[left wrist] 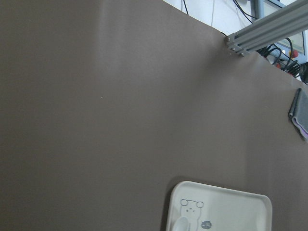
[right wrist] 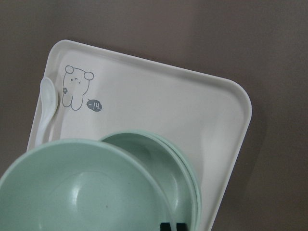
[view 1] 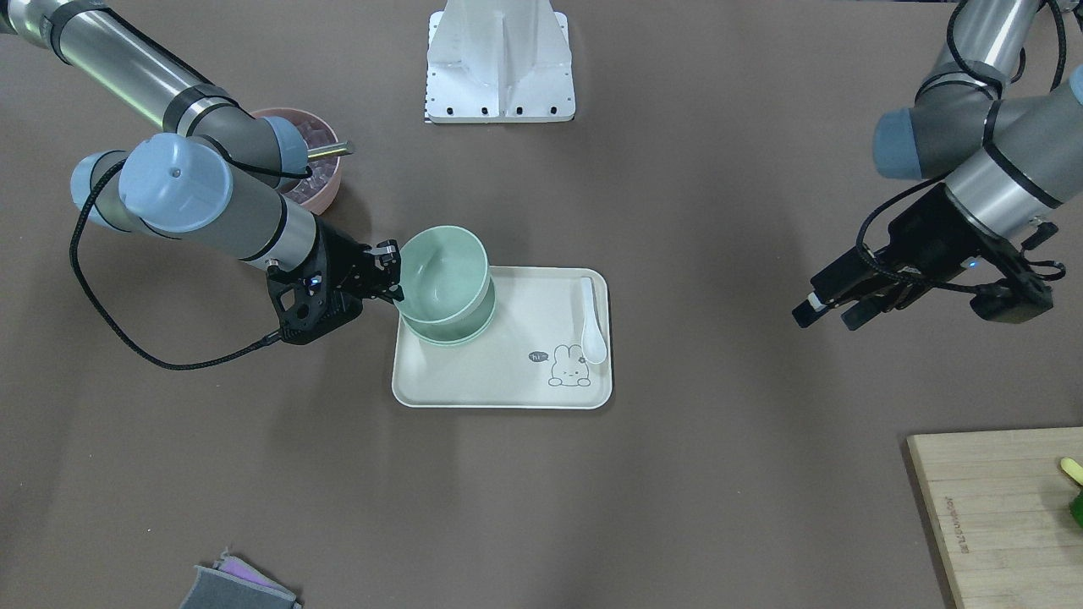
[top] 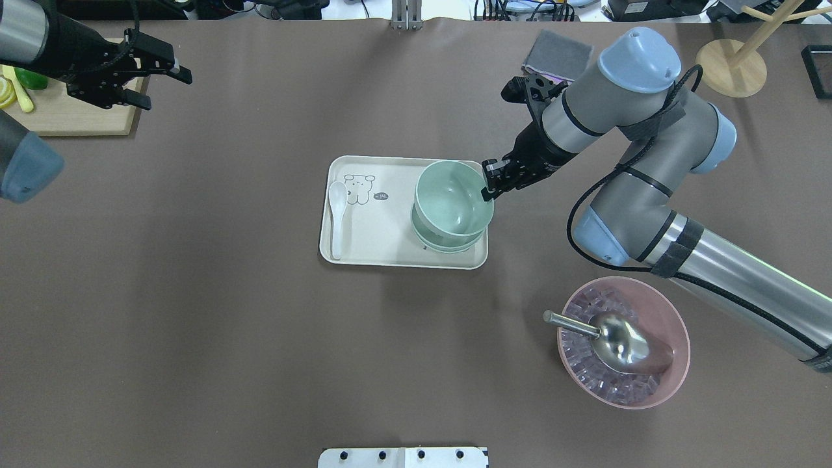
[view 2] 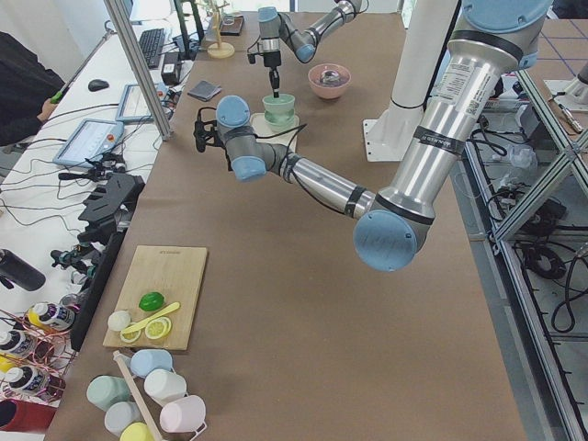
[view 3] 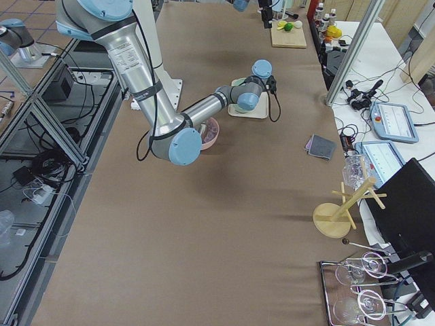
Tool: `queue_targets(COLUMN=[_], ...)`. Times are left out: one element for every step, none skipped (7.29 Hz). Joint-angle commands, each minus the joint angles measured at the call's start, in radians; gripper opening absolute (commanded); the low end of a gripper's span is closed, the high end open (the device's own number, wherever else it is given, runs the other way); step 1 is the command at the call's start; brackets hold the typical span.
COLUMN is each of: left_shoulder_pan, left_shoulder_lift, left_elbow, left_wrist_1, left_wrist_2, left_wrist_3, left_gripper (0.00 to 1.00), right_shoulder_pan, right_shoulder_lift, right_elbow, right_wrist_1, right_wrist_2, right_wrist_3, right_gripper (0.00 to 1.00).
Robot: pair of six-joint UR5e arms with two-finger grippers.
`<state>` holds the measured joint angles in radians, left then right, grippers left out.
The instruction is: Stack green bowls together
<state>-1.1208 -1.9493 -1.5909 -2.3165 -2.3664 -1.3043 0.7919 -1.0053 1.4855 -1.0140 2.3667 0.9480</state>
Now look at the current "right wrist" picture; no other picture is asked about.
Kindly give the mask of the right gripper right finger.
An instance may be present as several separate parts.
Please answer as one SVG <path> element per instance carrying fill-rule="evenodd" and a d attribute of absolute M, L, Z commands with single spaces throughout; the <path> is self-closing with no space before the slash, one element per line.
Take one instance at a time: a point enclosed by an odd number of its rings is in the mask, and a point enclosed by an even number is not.
<path fill-rule="evenodd" d="M 186 223 L 177 223 L 176 224 L 176 231 L 187 231 L 187 224 Z"/>

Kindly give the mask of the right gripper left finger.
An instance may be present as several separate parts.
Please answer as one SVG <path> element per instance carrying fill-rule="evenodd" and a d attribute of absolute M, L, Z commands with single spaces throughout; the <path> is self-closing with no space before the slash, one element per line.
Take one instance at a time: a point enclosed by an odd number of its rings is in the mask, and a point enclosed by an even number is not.
<path fill-rule="evenodd" d="M 160 231 L 172 231 L 170 223 L 161 223 Z"/>

